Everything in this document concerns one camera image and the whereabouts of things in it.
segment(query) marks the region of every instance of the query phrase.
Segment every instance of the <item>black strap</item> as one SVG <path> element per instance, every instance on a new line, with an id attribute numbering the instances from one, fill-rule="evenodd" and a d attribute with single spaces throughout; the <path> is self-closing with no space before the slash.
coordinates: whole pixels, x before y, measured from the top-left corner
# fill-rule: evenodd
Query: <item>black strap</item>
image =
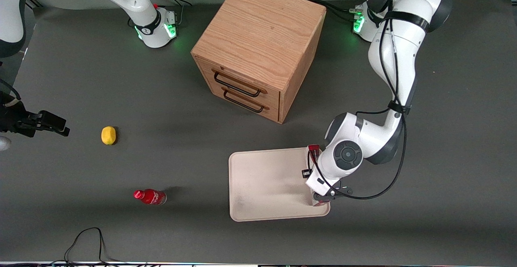
<path id="1" fill-rule="evenodd" d="M 393 100 L 391 100 L 391 101 L 389 102 L 388 108 L 389 108 L 390 110 L 394 110 L 394 111 L 396 111 L 396 112 L 397 112 L 397 113 L 399 113 L 399 114 L 405 114 L 405 115 L 408 115 L 408 114 L 410 114 L 411 106 L 409 106 L 409 107 L 405 107 L 404 105 L 399 105 L 398 103 L 395 103 Z"/>
<path id="2" fill-rule="evenodd" d="M 386 16 L 384 17 L 384 20 L 402 20 L 406 22 L 410 22 L 412 24 L 415 24 L 422 28 L 426 33 L 429 30 L 429 22 L 426 21 L 424 18 L 419 17 L 417 15 L 414 15 L 412 13 L 406 13 L 405 11 L 388 11 L 386 13 Z"/>
<path id="3" fill-rule="evenodd" d="M 378 17 L 370 8 L 366 11 L 368 18 L 375 23 L 377 27 L 382 22 L 382 17 Z"/>
<path id="4" fill-rule="evenodd" d="M 156 11 L 156 18 L 151 24 L 148 24 L 147 26 L 139 26 L 139 25 L 135 24 L 135 27 L 139 31 L 141 31 L 144 35 L 152 35 L 153 32 L 155 31 L 155 28 L 157 28 L 160 25 L 160 23 L 161 23 L 161 13 L 159 11 Z"/>

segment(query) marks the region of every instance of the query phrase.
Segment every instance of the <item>black drawer handle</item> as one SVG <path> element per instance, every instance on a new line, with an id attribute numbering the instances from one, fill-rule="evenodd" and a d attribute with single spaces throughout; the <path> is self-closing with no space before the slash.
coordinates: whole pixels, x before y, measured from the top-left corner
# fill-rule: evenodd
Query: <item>black drawer handle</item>
<path id="1" fill-rule="evenodd" d="M 218 77 L 218 76 L 219 76 L 219 72 L 216 72 L 216 73 L 214 74 L 214 79 L 216 80 L 216 82 L 217 82 L 217 83 L 220 83 L 220 84 L 222 84 L 222 85 L 225 85 L 225 86 L 227 86 L 227 87 L 231 88 L 232 90 L 236 90 L 236 91 L 238 91 L 238 92 L 240 92 L 240 93 L 242 93 L 242 94 L 246 94 L 247 96 L 250 96 L 250 97 L 257 97 L 257 96 L 259 96 L 259 94 L 260 94 L 260 90 L 257 90 L 257 92 L 256 92 L 256 93 L 247 92 L 246 90 L 242 90 L 242 89 L 240 89 L 239 87 L 235 87 L 235 86 L 231 85 L 230 83 L 226 83 L 225 81 L 222 81 L 222 80 L 220 80 L 220 79 L 217 79 L 217 77 Z"/>
<path id="2" fill-rule="evenodd" d="M 226 94 L 227 94 L 227 93 L 228 93 L 228 91 L 227 91 L 227 90 L 225 90 L 225 93 L 223 94 L 223 96 L 225 97 L 225 99 L 226 99 L 226 100 L 229 100 L 229 101 L 231 101 L 231 102 L 233 102 L 233 103 L 235 103 L 236 105 L 240 105 L 241 107 L 244 107 L 245 109 L 250 110 L 250 111 L 252 111 L 252 112 L 255 112 L 255 113 L 257 113 L 257 114 L 260 114 L 260 113 L 264 110 L 264 106 L 261 106 L 261 107 L 260 107 L 260 109 L 258 109 L 258 110 L 254 109 L 254 108 L 252 108 L 252 107 L 248 107 L 248 106 L 247 106 L 247 105 L 245 105 L 244 103 L 240 103 L 240 102 L 238 102 L 237 100 L 234 100 L 233 98 L 229 98 L 229 97 L 227 97 L 227 96 L 226 96 Z"/>

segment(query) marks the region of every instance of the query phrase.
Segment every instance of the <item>red bottle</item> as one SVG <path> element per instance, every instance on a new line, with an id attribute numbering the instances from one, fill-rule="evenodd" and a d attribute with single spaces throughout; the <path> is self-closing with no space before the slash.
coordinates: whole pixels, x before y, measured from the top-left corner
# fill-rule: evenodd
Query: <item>red bottle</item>
<path id="1" fill-rule="evenodd" d="M 145 204 L 164 204 L 167 200 L 167 195 L 162 191 L 154 189 L 136 190 L 133 197 L 140 199 Z"/>

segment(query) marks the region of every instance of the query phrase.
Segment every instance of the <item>drawer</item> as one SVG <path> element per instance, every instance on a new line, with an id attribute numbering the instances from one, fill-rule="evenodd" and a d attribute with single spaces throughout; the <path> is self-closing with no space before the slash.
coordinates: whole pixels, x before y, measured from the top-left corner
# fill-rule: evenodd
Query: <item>drawer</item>
<path id="1" fill-rule="evenodd" d="M 215 94 L 214 89 L 221 86 L 239 93 L 248 100 L 255 101 L 261 105 L 278 108 L 280 93 L 266 86 L 244 81 L 242 77 L 230 73 L 228 69 L 212 64 L 209 61 L 198 59 L 198 65 L 208 82 L 210 89 Z"/>
<path id="2" fill-rule="evenodd" d="M 265 118 L 269 118 L 270 120 L 278 122 L 277 105 L 262 105 L 261 103 L 258 103 L 257 101 L 250 99 L 248 96 L 244 96 L 239 92 L 235 92 L 234 90 L 231 90 L 225 86 L 216 87 L 215 90 L 213 90 L 213 93 L 216 96 L 223 98 L 231 103 L 234 103 L 235 105 L 243 107 L 244 109 L 247 109 L 251 112 L 254 112 L 255 114 L 264 116 Z"/>

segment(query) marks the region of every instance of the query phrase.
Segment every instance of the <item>bottle cap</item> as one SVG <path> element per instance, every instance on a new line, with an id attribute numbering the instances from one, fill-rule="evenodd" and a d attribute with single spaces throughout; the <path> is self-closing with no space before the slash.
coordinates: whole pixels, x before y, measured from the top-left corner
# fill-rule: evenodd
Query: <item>bottle cap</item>
<path id="1" fill-rule="evenodd" d="M 136 199 L 142 199 L 142 197 L 144 197 L 144 192 L 142 190 L 136 190 L 133 193 L 133 197 L 135 197 Z"/>

